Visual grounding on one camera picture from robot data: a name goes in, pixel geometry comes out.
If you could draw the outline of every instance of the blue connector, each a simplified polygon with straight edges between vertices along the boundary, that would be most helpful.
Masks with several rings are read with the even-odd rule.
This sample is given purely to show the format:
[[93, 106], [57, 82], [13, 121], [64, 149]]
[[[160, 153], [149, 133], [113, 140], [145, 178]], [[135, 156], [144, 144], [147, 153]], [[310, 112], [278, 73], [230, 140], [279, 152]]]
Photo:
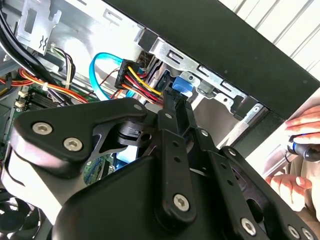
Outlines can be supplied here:
[[190, 82], [177, 76], [172, 85], [172, 88], [190, 98], [192, 96], [192, 90], [194, 89], [194, 86]]

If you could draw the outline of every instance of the human hand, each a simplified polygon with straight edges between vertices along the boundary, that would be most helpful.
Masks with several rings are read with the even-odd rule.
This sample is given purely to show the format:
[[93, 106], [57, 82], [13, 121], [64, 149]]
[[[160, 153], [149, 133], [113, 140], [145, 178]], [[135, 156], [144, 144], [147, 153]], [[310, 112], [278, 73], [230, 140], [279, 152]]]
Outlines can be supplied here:
[[283, 174], [267, 177], [265, 181], [295, 211], [305, 207], [305, 191], [312, 187], [312, 182], [305, 177]]
[[285, 132], [297, 144], [320, 144], [320, 106], [305, 111], [300, 117], [287, 121]]

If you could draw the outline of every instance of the black plastic arm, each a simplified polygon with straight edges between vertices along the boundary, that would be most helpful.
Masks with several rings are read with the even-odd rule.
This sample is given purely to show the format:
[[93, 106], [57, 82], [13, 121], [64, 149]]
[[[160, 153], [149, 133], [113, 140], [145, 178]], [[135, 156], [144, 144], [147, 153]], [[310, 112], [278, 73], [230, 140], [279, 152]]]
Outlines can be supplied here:
[[[52, 131], [38, 134], [36, 123]], [[68, 150], [67, 138], [82, 148]], [[136, 161], [64, 204], [55, 240], [317, 239], [237, 151], [215, 147], [175, 91], [164, 92], [157, 114], [132, 98], [27, 112], [15, 121], [10, 145], [61, 178], [79, 175], [99, 155], [139, 147]]]

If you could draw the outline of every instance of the black plastic housing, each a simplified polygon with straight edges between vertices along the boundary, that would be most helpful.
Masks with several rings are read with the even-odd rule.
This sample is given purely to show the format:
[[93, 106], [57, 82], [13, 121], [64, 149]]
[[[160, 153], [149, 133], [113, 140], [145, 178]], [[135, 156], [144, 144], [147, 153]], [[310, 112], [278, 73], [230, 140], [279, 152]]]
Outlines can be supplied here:
[[136, 63], [135, 61], [123, 59], [122, 64], [120, 66], [120, 70], [118, 72], [118, 76], [115, 80], [114, 87], [117, 89], [125, 89], [122, 84], [125, 82], [125, 75], [129, 71], [128, 67], [131, 67], [135, 73], [139, 71], [139, 64]]

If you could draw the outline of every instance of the fan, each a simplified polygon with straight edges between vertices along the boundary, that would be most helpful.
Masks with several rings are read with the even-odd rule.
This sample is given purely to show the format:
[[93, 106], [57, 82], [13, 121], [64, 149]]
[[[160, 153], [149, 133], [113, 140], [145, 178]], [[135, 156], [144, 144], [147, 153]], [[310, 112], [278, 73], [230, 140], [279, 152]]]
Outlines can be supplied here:
[[40, 212], [0, 188], [0, 240], [32, 240], [39, 230]]

